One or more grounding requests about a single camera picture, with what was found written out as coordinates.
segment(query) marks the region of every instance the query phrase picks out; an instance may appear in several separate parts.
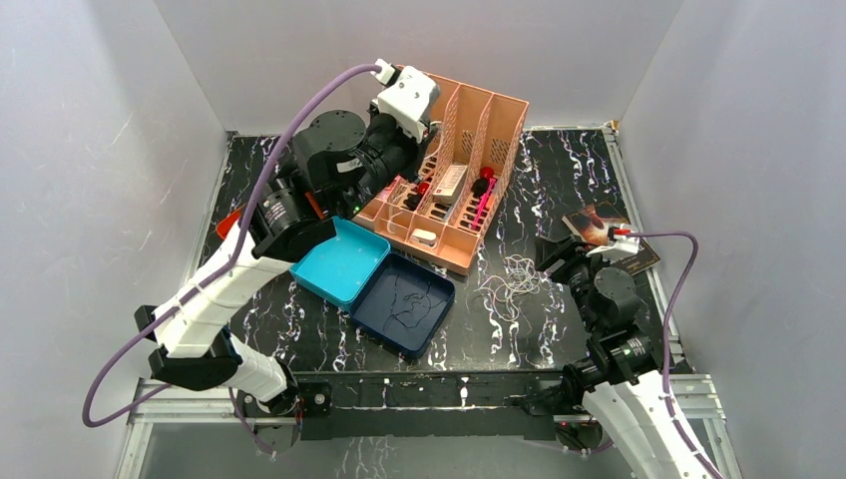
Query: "small white box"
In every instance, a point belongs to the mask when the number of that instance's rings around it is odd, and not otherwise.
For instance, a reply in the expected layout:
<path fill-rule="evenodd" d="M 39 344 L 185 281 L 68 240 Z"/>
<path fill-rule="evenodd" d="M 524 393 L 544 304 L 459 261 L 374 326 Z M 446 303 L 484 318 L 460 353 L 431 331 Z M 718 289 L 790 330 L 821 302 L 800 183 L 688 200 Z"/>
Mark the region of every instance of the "small white box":
<path fill-rule="evenodd" d="M 452 205 L 461 195 L 464 181 L 467 177 L 467 165 L 450 165 L 446 175 L 435 189 L 435 201 L 444 205 Z"/>
<path fill-rule="evenodd" d="M 421 230 L 419 228 L 411 232 L 411 238 L 421 244 L 426 244 L 429 247 L 434 246 L 435 242 L 438 240 L 438 236 L 434 233 Z"/>

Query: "floor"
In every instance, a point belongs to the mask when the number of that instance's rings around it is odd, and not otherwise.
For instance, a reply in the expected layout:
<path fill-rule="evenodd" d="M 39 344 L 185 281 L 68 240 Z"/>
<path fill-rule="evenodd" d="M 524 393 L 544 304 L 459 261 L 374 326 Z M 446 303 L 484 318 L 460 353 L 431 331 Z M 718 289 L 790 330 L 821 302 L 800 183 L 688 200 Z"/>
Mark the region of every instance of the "floor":
<path fill-rule="evenodd" d="M 203 260 L 220 239 L 213 226 L 248 196 L 276 137 L 235 137 L 214 204 Z M 478 371 L 560 368 L 586 355 L 581 319 L 564 288 L 546 281 L 518 301 L 516 322 L 498 317 L 490 294 L 479 290 L 490 275 L 504 275 L 503 257 L 534 257 L 536 235 L 555 238 L 561 218 L 586 205 L 608 202 L 626 213 L 600 130 L 527 132 L 509 193 L 488 230 L 468 276 L 433 267 L 456 285 L 456 300 L 427 352 L 407 362 L 369 340 L 346 315 L 299 287 L 289 274 L 263 288 L 231 322 L 232 331 L 294 371 Z M 645 274 L 636 278 L 643 307 L 641 327 L 658 334 L 660 323 Z"/>
<path fill-rule="evenodd" d="M 553 442 L 521 437 L 357 437 L 301 441 L 274 462 L 256 456 L 237 425 L 159 424 L 142 478 L 616 479 L 629 478 L 612 449 L 583 459 Z"/>

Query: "black cord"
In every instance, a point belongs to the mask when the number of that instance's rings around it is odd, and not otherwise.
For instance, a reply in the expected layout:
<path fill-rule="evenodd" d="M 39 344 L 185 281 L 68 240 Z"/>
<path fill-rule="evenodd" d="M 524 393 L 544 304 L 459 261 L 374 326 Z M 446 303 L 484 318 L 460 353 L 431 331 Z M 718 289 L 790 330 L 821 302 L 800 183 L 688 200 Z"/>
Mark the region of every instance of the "black cord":
<path fill-rule="evenodd" d="M 393 301 L 391 301 L 391 311 L 394 310 L 394 306 L 396 305 L 396 302 L 397 302 L 397 290 L 399 289 L 398 283 L 399 283 L 399 274 L 396 274 L 396 275 L 394 275 L 394 299 L 393 299 Z M 385 323 L 382 324 L 382 329 L 384 329 L 388 325 L 388 321 L 390 321 L 391 319 L 399 322 L 400 324 L 405 326 L 406 329 L 413 329 L 413 328 L 419 326 L 420 323 L 423 321 L 423 319 L 425 319 L 426 317 L 429 316 L 429 313 L 432 312 L 432 309 L 434 309 L 434 308 L 436 308 L 436 307 L 438 307 L 438 306 L 440 306 L 441 304 L 444 303 L 444 300 L 441 299 L 440 301 L 438 301 L 438 303 L 432 304 L 432 298 L 429 297 L 429 291 L 431 290 L 431 288 L 432 288 L 432 283 L 427 282 L 426 292 L 424 292 L 422 294 L 419 293 L 419 292 L 412 292 L 411 294 L 406 294 L 405 297 L 402 298 L 403 302 L 408 302 L 409 298 L 412 298 L 414 296 L 417 296 L 417 297 L 415 297 L 415 299 L 424 299 L 425 298 L 425 299 L 428 300 L 429 305 L 423 305 L 422 300 L 417 300 L 417 301 L 412 300 L 411 301 L 411 307 L 409 309 L 406 309 L 404 311 L 399 311 L 399 312 L 396 312 L 396 313 L 391 313 L 391 315 L 388 316 L 385 319 Z M 420 318 L 417 319 L 417 322 L 415 322 L 414 325 L 406 324 L 405 321 L 403 321 L 402 319 L 399 318 L 399 315 L 411 313 L 412 311 L 414 311 L 416 304 L 420 304 L 422 307 L 427 308 L 426 313 L 423 314 L 422 316 L 420 316 Z"/>
<path fill-rule="evenodd" d="M 590 449 L 584 442 L 579 440 L 575 435 L 565 432 L 562 428 L 556 427 L 556 434 L 566 441 L 575 444 L 579 449 Z"/>

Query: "open plastic box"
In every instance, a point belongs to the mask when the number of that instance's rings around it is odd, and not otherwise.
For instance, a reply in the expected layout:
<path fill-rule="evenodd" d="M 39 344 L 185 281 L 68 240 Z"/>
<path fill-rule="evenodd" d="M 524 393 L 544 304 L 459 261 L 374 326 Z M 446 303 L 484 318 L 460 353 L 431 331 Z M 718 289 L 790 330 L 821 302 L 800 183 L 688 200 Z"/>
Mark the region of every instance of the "open plastic box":
<path fill-rule="evenodd" d="M 432 120 L 442 124 L 419 174 L 430 178 L 434 187 L 450 165 L 468 165 L 468 177 L 458 201 L 452 209 L 440 205 L 433 198 L 435 188 L 430 188 L 417 210 L 410 212 L 403 202 L 415 187 L 399 184 L 389 195 L 366 205 L 353 220 L 388 239 L 394 247 L 467 274 L 508 189 L 529 104 L 437 75 L 429 76 L 441 88 L 441 96 L 432 108 Z M 483 167 L 494 170 L 497 184 L 473 228 L 479 199 L 473 197 L 470 189 Z M 416 229 L 434 233 L 435 244 L 412 239 L 411 233 Z"/>
<path fill-rule="evenodd" d="M 452 306 L 455 285 L 388 254 L 385 239 L 351 222 L 333 221 L 337 236 L 312 249 L 291 274 L 403 357 L 419 357 Z"/>

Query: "white enclosure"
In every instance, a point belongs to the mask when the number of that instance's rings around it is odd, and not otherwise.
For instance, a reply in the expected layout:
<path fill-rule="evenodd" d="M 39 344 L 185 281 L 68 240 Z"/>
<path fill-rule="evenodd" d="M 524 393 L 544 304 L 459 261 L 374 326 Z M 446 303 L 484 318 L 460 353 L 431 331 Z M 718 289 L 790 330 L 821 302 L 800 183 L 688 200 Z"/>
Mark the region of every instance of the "white enclosure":
<path fill-rule="evenodd" d="M 223 126 L 259 134 L 376 58 L 527 100 L 527 125 L 618 119 L 681 0 L 156 4 Z M 363 113 L 377 91 L 358 78 L 326 108 Z"/>
<path fill-rule="evenodd" d="M 190 266 L 225 131 L 278 133 L 378 57 L 525 99 L 527 126 L 622 118 L 646 226 L 700 238 L 676 319 L 746 477 L 843 475 L 842 1 L 39 3 L 0 6 L 9 477 L 113 473 L 124 421 L 86 429 L 83 398 Z M 376 91 L 357 78 L 322 109 Z M 655 246 L 670 287 L 688 245 Z M 131 399 L 149 350 L 95 417 Z"/>
<path fill-rule="evenodd" d="M 225 134 L 152 2 L 0 6 L 3 477 L 110 477 L 126 423 L 89 383 L 183 279 Z M 102 417 L 148 374 L 139 347 Z"/>

